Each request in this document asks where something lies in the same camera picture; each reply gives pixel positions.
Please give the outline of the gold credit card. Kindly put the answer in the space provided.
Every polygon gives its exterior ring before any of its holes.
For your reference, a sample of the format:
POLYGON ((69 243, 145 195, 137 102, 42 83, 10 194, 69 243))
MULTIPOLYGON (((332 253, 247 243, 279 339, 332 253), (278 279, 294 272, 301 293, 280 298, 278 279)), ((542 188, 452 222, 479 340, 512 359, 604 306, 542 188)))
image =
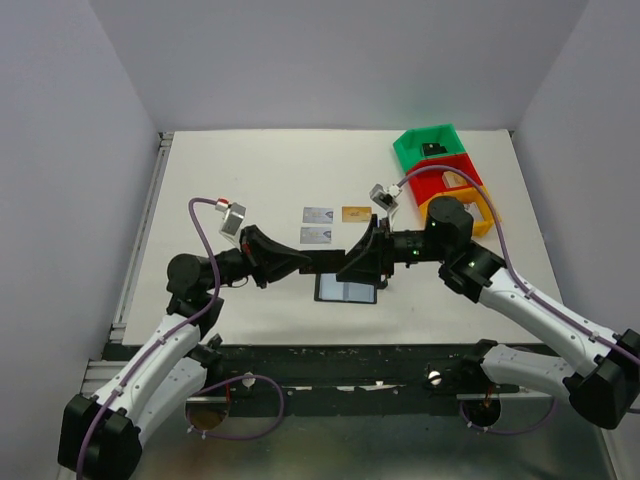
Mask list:
POLYGON ((371 217, 371 207, 343 206, 341 209, 341 218, 343 223, 368 223, 371 217))

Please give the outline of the silver grey credit card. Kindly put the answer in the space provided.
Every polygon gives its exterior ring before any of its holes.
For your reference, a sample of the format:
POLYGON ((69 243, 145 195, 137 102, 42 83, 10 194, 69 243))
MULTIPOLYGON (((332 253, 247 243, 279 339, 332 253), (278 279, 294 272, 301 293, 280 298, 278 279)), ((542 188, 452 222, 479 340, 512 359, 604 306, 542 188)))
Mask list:
POLYGON ((324 207, 304 207, 302 222, 305 224, 332 224, 334 210, 324 207))

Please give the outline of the black credit card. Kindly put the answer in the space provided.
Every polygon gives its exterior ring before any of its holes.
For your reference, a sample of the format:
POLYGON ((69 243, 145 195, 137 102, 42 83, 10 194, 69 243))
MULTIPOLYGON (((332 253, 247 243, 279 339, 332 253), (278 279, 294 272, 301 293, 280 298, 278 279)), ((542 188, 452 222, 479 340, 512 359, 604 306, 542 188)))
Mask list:
POLYGON ((309 261, 299 268, 302 275, 338 273, 345 265, 346 251, 343 249, 304 250, 309 261))

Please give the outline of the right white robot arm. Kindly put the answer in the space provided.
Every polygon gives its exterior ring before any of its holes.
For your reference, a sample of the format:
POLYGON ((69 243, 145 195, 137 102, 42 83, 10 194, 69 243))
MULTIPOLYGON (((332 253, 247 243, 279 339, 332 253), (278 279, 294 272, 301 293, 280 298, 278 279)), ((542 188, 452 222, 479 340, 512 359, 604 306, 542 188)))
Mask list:
POLYGON ((398 263, 439 263, 450 290, 502 314, 554 352, 520 353, 488 342, 474 360, 483 382, 545 393, 600 428, 617 428, 639 395, 638 332, 615 332, 547 296, 506 257, 472 240, 472 226, 472 216, 450 196, 430 204, 421 230, 393 232, 388 223, 371 221, 337 278, 375 285, 398 263))

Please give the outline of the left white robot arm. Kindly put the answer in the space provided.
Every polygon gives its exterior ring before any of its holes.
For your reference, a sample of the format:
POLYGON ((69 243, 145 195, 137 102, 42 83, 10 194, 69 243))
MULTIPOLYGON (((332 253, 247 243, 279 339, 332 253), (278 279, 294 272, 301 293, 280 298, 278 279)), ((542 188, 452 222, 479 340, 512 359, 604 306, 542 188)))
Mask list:
POLYGON ((103 387, 66 405, 58 463, 80 479, 130 478, 149 437, 205 383, 210 352, 199 343, 224 304, 220 287, 251 277, 264 288, 310 262, 255 226, 242 230, 237 248, 175 256, 167 267, 171 299, 152 336, 103 387))

